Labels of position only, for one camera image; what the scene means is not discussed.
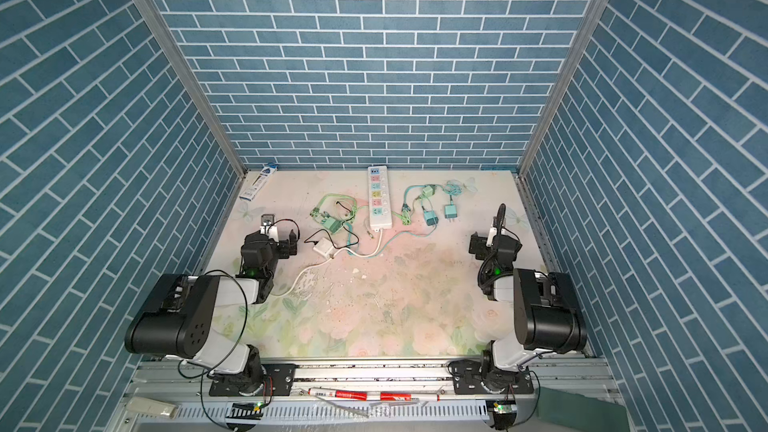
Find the white charger adapter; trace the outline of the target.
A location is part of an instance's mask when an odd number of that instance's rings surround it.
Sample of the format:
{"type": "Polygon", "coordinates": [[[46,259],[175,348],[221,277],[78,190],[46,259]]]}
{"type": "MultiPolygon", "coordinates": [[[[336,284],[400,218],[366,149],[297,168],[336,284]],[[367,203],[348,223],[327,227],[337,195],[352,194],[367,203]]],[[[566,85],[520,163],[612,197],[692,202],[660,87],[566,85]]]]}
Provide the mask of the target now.
{"type": "Polygon", "coordinates": [[[336,248],[329,239],[321,237],[313,246],[313,251],[320,255],[324,260],[328,260],[333,258],[336,253],[336,248]]]}

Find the white power strip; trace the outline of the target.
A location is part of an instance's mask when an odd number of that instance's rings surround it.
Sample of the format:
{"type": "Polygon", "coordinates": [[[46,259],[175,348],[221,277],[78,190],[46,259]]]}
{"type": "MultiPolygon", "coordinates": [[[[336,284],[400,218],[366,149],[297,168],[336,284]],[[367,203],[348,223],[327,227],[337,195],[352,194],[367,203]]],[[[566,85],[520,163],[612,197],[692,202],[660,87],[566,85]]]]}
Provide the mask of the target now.
{"type": "Polygon", "coordinates": [[[391,187],[386,166],[367,169],[369,223],[374,232],[392,228],[391,187]]]}

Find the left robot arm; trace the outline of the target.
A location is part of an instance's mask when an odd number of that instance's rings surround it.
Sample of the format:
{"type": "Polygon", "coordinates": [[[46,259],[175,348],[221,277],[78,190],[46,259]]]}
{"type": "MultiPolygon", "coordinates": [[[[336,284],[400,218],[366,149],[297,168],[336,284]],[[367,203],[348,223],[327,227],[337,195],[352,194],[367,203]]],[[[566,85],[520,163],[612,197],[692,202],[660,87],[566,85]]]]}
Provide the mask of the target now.
{"type": "Polygon", "coordinates": [[[245,237],[235,275],[219,269],[198,276],[162,275],[127,329],[126,350],[171,356],[200,368],[198,377],[210,382],[212,397],[288,396],[296,366],[263,364],[257,347],[243,338],[247,317],[269,297],[278,262],[297,254],[299,238],[299,228],[281,239],[275,225],[264,225],[245,237]],[[245,319],[231,340],[212,323],[217,310],[233,305],[243,308],[245,319]]]}

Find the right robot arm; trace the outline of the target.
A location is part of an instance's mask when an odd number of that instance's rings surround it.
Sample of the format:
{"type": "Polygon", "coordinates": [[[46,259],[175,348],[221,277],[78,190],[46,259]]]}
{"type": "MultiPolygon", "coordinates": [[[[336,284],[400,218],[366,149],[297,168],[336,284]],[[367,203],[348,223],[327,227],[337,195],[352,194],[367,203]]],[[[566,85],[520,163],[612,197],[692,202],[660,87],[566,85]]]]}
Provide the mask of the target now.
{"type": "Polygon", "coordinates": [[[478,360],[448,364],[454,393],[531,394],[531,364],[550,354],[584,350],[588,331],[571,277],[518,268],[519,238],[502,227],[470,236],[468,252],[481,262],[477,283],[492,302],[509,303],[514,331],[491,340],[478,360]]]}

